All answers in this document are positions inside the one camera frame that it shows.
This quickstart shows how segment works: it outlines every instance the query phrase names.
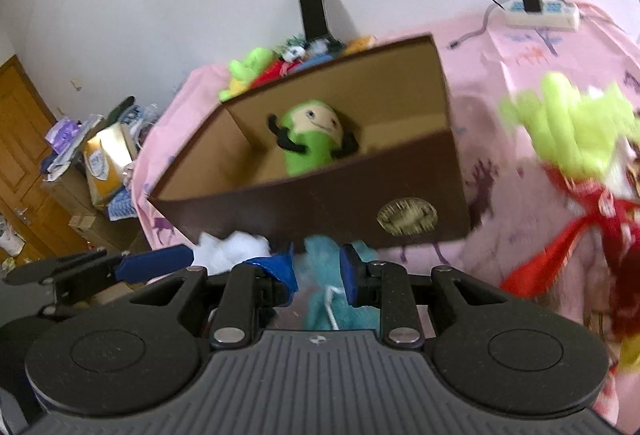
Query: red plush toy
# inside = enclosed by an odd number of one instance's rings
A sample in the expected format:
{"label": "red plush toy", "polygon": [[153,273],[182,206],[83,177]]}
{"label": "red plush toy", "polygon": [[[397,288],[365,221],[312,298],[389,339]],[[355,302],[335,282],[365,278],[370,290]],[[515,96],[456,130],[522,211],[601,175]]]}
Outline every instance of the red plush toy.
{"label": "red plush toy", "polygon": [[290,68],[293,68],[296,65],[300,65],[302,61],[296,61],[295,63],[287,63],[284,60],[277,60],[275,63],[272,63],[263,73],[261,73],[257,78],[254,79],[249,85],[249,88],[255,88],[256,86],[260,86],[268,81],[273,81],[273,79],[280,79],[287,75],[287,72]]}
{"label": "red plush toy", "polygon": [[561,191],[577,201],[586,214],[576,219],[542,253],[513,271],[500,287],[520,297],[548,290],[564,268],[580,236],[596,226],[614,277],[610,290],[612,331],[619,338],[640,333],[640,204],[615,198],[596,180],[566,179],[556,168],[547,174]]}

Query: cardboard package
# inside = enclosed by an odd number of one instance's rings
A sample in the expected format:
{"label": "cardboard package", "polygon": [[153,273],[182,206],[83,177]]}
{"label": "cardboard package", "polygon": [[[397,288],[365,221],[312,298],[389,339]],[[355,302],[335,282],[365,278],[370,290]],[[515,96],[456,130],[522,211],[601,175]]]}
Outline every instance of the cardboard package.
{"label": "cardboard package", "polygon": [[95,212],[86,177],[75,166],[70,166],[56,180],[43,180],[40,188],[53,196],[53,199],[71,214]]}
{"label": "cardboard package", "polygon": [[84,165],[91,201],[104,209],[122,188],[124,166],[136,158],[129,128],[117,122],[95,134],[84,145]]}
{"label": "cardboard package", "polygon": [[[334,108],[355,156],[288,177],[267,127],[312,99]],[[192,241],[200,232],[263,235],[273,248],[309,235],[373,248],[469,232],[449,99],[431,35],[294,73],[222,104],[152,191],[150,202]]]}
{"label": "cardboard package", "polygon": [[142,230],[138,219],[110,222],[98,212],[75,214],[69,221],[69,227],[96,247],[106,247],[114,253],[129,250]]}

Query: green plush toy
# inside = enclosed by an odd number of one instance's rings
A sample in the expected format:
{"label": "green plush toy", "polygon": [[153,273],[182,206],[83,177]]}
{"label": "green plush toy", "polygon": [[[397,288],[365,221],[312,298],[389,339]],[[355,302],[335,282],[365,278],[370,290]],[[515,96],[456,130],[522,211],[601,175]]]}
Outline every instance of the green plush toy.
{"label": "green plush toy", "polygon": [[275,55],[273,50],[258,47],[249,52],[249,55],[245,57],[244,61],[232,60],[229,63],[229,72],[231,72],[231,76],[235,80],[249,85],[267,66],[273,63],[274,59]]}
{"label": "green plush toy", "polygon": [[290,176],[327,166],[358,151],[353,133],[344,133],[335,111],[319,100],[291,108],[280,122],[282,127],[275,115],[268,117],[269,130],[284,150]]}
{"label": "green plush toy", "polygon": [[640,138],[634,108],[615,83],[604,93],[581,94],[566,76],[549,72],[542,100],[525,90],[501,110],[508,122],[526,128],[538,156],[569,178],[603,180],[618,137]]}

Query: power strip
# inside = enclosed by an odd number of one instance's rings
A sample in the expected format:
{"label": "power strip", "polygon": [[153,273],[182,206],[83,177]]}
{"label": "power strip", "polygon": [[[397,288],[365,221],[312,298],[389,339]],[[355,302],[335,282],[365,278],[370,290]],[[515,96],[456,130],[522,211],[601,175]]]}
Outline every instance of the power strip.
{"label": "power strip", "polygon": [[542,12],[525,12],[522,0],[505,5],[505,19],[509,27],[540,27],[577,31],[580,27],[580,11],[575,3],[543,0]]}

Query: door handle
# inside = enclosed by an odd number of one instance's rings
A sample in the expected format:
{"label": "door handle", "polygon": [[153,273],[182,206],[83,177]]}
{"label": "door handle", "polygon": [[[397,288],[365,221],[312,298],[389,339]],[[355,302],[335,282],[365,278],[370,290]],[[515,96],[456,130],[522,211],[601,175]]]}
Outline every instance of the door handle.
{"label": "door handle", "polygon": [[24,209],[18,209],[18,208],[14,209],[15,216],[17,216],[24,225],[31,225],[31,221],[27,216],[28,210],[29,210],[29,206],[25,207]]}

